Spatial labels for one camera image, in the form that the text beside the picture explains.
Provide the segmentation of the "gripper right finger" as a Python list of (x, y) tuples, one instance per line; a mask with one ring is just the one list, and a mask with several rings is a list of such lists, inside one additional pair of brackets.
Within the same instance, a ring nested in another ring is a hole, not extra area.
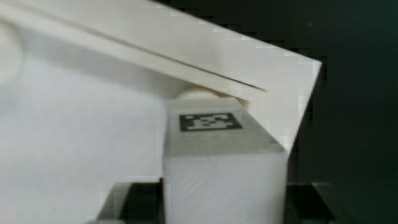
[(350, 224), (345, 206), (327, 183), (286, 185), (286, 224)]

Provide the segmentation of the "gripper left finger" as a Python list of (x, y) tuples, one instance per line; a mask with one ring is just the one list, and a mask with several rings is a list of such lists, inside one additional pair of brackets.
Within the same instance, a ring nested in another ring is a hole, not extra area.
[(162, 182), (117, 183), (87, 224), (164, 224)]

